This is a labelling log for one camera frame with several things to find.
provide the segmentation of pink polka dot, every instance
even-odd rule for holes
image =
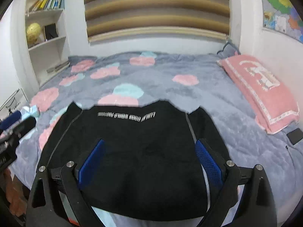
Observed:
[[[178,82],[180,84],[187,85],[187,86],[196,85],[199,83],[198,78],[194,75],[176,75],[172,79],[172,81]]]
[[[60,118],[61,118],[61,116],[58,116],[55,119],[55,121],[52,122],[51,125],[47,129],[45,129],[39,136],[39,147],[41,150],[43,150],[45,144],[47,143],[49,136],[51,135],[55,125],[57,124],[57,122],[59,121]]]
[[[94,65],[93,60],[83,60],[72,66],[71,72],[85,72]]]
[[[111,95],[102,97],[98,101],[98,104],[104,105],[104,106],[114,105],[114,106],[132,106],[132,107],[137,107],[139,105],[138,100],[133,97],[120,96],[120,95],[115,95],[115,94],[111,94]]]
[[[104,67],[104,68],[100,68],[98,71],[94,72],[91,75],[91,78],[92,79],[105,78],[107,76],[120,75],[120,73],[121,73],[121,71],[118,69],[117,66]]]
[[[62,81],[59,83],[60,86],[62,85],[67,85],[69,83],[72,83],[74,81],[76,81],[78,79],[77,75],[71,76],[71,77],[66,77],[64,79],[62,79]]]
[[[155,59],[153,57],[133,57],[130,58],[129,63],[133,66],[152,66],[155,64]]]
[[[45,112],[54,100],[59,96],[58,88],[49,88],[39,91],[33,99],[31,99],[31,106],[37,105],[40,112]]]

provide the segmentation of light blue polka dot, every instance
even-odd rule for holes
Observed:
[[[65,108],[62,108],[59,112],[57,112],[53,118],[51,119],[51,121],[49,122],[49,124],[53,123],[59,116],[61,116],[62,114],[64,114],[67,110],[68,106]]]
[[[29,116],[33,116],[34,118],[36,118],[36,120],[38,120],[38,117],[40,116],[38,107],[36,105],[32,107],[27,107],[27,106],[23,107],[21,109],[21,114],[22,114],[21,117],[22,121],[27,119]]]
[[[136,85],[130,83],[124,83],[118,85],[114,89],[113,93],[116,95],[129,96],[135,99],[139,99],[144,94],[144,91]]]
[[[105,66],[106,68],[108,68],[108,67],[113,67],[113,66],[120,66],[120,63],[119,62],[115,62],[115,63],[112,63],[112,64],[109,64],[109,65],[107,65],[107,66]]]
[[[72,83],[76,82],[76,81],[79,81],[79,80],[82,80],[85,78],[85,75],[83,73],[78,73],[77,74],[77,79],[73,82],[70,82],[68,84],[65,84],[64,86],[67,87],[67,86],[70,86]]]
[[[153,57],[154,59],[157,58],[157,55],[154,52],[151,52],[151,51],[142,52],[142,54],[140,56]]]

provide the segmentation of metal screw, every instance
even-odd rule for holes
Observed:
[[[226,164],[227,164],[228,166],[234,166],[234,162],[233,162],[232,160],[228,160],[228,161],[226,162]]]
[[[256,168],[257,168],[259,171],[262,171],[262,170],[263,170],[263,166],[261,166],[261,165],[256,165]]]
[[[74,164],[75,164],[75,163],[74,163],[73,161],[69,161],[69,162],[66,163],[66,166],[67,166],[67,167],[73,167]]]
[[[40,172],[43,172],[45,170],[45,166],[41,166],[40,168],[39,168],[39,171]]]

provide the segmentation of map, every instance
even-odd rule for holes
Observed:
[[[262,0],[264,27],[282,32],[303,43],[303,21],[289,0]]]

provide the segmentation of yellow globe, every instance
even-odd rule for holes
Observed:
[[[28,44],[33,44],[41,33],[41,27],[38,23],[30,24],[26,29],[26,40]]]

